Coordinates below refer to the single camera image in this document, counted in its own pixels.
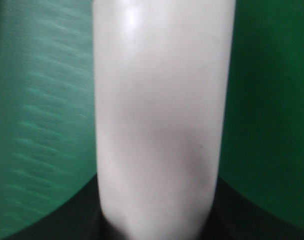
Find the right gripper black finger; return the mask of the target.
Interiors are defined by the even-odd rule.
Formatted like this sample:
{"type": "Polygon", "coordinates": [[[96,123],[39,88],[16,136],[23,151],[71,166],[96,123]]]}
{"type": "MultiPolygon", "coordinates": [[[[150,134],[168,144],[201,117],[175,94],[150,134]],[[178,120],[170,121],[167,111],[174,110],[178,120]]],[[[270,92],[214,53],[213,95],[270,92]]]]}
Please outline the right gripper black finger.
{"type": "MultiPolygon", "coordinates": [[[[304,178],[217,181],[200,240],[304,240],[304,178]]],[[[1,173],[0,240],[119,240],[101,213],[95,175],[1,173]]]]}

